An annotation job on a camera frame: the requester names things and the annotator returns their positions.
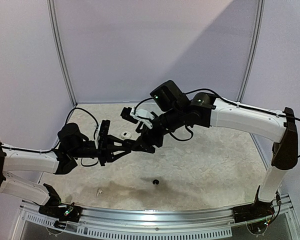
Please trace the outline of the aluminium front rail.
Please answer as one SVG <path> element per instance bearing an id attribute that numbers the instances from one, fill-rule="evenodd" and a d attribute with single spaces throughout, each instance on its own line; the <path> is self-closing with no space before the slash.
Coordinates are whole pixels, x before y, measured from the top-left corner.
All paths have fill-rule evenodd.
<path id="1" fill-rule="evenodd" d="M 117 210 L 85 207 L 78 223 L 56 227 L 56 219 L 39 214 L 22 201 L 13 240 L 300 240 L 290 197 L 281 196 L 278 217 L 265 228 L 253 220 L 235 222 L 232 207 L 205 210 Z"/>

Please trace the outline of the right aluminium corner post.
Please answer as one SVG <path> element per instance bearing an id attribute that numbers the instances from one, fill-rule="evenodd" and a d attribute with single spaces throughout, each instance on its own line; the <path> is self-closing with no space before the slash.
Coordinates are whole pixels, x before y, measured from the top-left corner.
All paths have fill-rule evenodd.
<path id="1" fill-rule="evenodd" d="M 246 63 L 245 69 L 244 69 L 241 86 L 239 88 L 239 91 L 238 91 L 238 94 L 236 97 L 237 102 L 243 101 L 245 91 L 248 86 L 249 77 L 250 77 L 250 74 L 252 71 L 253 62 L 254 62 L 257 47 L 258 47 L 258 40 L 259 40 L 259 36 L 260 36 L 260 32 L 261 32 L 264 7 L 265 7 L 265 1 L 258 0 L 257 6 L 256 6 L 253 29 L 252 29 L 251 41 L 250 41 L 250 46 L 249 46 L 249 51 L 248 51 L 247 63 Z"/>

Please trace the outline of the white open charging case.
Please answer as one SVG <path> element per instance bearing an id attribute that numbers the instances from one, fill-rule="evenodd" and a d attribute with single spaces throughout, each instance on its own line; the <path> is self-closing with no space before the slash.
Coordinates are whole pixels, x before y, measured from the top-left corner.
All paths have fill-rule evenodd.
<path id="1" fill-rule="evenodd" d="M 120 138 L 123 139 L 123 140 L 131 139 L 131 137 L 132 137 L 132 134 L 128 131 L 123 131 L 120 134 Z"/>

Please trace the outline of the black charging case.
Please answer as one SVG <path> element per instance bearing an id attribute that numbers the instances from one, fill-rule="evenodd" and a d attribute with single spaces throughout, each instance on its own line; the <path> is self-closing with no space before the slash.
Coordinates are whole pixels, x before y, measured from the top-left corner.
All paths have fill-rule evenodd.
<path id="1" fill-rule="evenodd" d="M 143 150 L 143 147 L 137 140 L 125 139 L 122 145 L 133 152 L 141 152 Z"/>

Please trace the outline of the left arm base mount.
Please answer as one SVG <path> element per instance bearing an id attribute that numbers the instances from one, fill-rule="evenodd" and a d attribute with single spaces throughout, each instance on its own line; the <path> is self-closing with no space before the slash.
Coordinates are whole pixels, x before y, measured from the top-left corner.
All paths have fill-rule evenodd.
<path id="1" fill-rule="evenodd" d="M 43 186 L 48 191 L 49 199 L 45 205 L 41 205 L 39 207 L 38 212 L 42 215 L 56 218 L 60 222 L 70 221 L 78 223 L 81 218 L 83 208 L 75 205 L 74 202 L 71 204 L 62 203 L 60 196 L 51 185 L 44 183 Z"/>

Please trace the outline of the black earbud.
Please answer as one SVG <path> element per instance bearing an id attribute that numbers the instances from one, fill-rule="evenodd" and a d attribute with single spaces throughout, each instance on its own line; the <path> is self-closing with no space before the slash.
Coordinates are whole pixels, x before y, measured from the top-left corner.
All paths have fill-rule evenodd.
<path id="1" fill-rule="evenodd" d="M 154 185 L 158 185 L 158 184 L 159 184 L 159 180 L 154 179 L 154 180 L 152 181 L 152 183 L 153 183 Z"/>

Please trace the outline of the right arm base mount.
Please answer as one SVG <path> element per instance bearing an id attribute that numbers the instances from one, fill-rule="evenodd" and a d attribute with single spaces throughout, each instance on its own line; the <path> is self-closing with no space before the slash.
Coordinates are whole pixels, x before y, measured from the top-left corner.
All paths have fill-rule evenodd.
<path id="1" fill-rule="evenodd" d="M 275 213 L 273 201 L 255 198 L 253 203 L 235 206 L 231 209 L 235 223 L 248 222 L 272 216 Z"/>

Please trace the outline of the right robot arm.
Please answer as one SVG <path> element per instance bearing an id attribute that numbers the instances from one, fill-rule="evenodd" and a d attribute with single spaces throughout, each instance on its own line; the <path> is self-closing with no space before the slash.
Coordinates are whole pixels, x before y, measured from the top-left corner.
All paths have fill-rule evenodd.
<path id="1" fill-rule="evenodd" d="M 152 146 L 161 147 L 164 135 L 171 135 L 180 127 L 229 128 L 265 137 L 273 142 L 271 165 L 265 179 L 258 187 L 254 203 L 248 213 L 259 218 L 268 210 L 285 174 L 298 162 L 298 131 L 294 111 L 266 110 L 240 102 L 233 102 L 207 88 L 194 90 L 189 99 L 174 81 L 168 80 L 155 88 L 151 99 L 161 115 L 156 116 L 134 106 L 128 115 L 134 123 L 143 123 L 136 147 L 150 151 Z"/>

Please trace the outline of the aluminium corner post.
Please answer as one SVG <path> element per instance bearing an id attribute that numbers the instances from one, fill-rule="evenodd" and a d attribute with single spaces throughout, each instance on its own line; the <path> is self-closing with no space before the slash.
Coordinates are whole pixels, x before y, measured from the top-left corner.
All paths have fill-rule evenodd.
<path id="1" fill-rule="evenodd" d="M 60 65 L 60 70 L 62 73 L 63 81 L 65 84 L 65 88 L 68 94 L 68 97 L 70 99 L 71 105 L 73 107 L 76 107 L 78 102 L 75 96 L 75 91 L 71 82 L 64 50 L 63 50 L 63 44 L 61 40 L 61 34 L 57 19 L 57 9 L 56 9 L 56 3 L 54 0 L 47 0 L 47 8 L 49 13 L 49 19 L 51 24 L 51 30 L 52 30 L 52 36 L 55 44 L 56 54 Z"/>
<path id="2" fill-rule="evenodd" d="M 247 63 L 246 63 L 245 69 L 244 69 L 241 86 L 239 88 L 239 91 L 238 91 L 238 94 L 236 97 L 237 102 L 243 101 L 245 91 L 248 86 L 249 77 L 250 77 L 250 74 L 252 71 L 253 62 L 254 62 L 257 47 L 258 47 L 258 40 L 259 40 L 259 36 L 260 36 L 260 32 L 261 32 L 264 7 L 265 7 L 265 1 L 258 0 L 257 6 L 256 6 L 253 29 L 252 29 L 251 41 L 250 41 L 250 46 L 249 46 L 249 51 L 248 51 Z"/>

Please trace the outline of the left aluminium corner post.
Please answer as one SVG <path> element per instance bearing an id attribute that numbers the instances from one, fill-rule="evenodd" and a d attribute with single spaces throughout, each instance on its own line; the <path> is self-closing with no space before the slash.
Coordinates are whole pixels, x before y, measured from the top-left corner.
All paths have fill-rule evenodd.
<path id="1" fill-rule="evenodd" d="M 61 40 L 61 34 L 57 19 L 57 9 L 56 9 L 56 3 L 54 0 L 47 0 L 47 8 L 49 13 L 49 19 L 51 24 L 51 30 L 52 30 L 52 36 L 55 44 L 56 54 L 60 65 L 60 70 L 62 73 L 63 81 L 65 84 L 65 88 L 68 94 L 68 97 L 70 99 L 71 105 L 73 107 L 76 107 L 78 102 L 75 96 L 75 91 L 71 82 L 64 50 L 63 50 L 63 44 Z"/>

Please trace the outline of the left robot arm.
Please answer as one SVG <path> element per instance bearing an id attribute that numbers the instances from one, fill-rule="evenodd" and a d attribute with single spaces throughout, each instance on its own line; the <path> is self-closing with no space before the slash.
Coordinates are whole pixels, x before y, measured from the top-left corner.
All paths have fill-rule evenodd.
<path id="1" fill-rule="evenodd" d="M 100 164 L 112 163 L 130 153 L 135 142 L 109 135 L 110 121 L 97 128 L 98 137 L 90 140 L 79 126 L 67 123 L 58 132 L 59 146 L 51 150 L 21 149 L 5 145 L 0 140 L 0 193 L 19 197 L 45 209 L 53 216 L 64 213 L 64 205 L 56 190 L 48 184 L 39 185 L 15 176 L 13 171 L 69 174 L 77 167 L 77 159 L 97 159 Z"/>

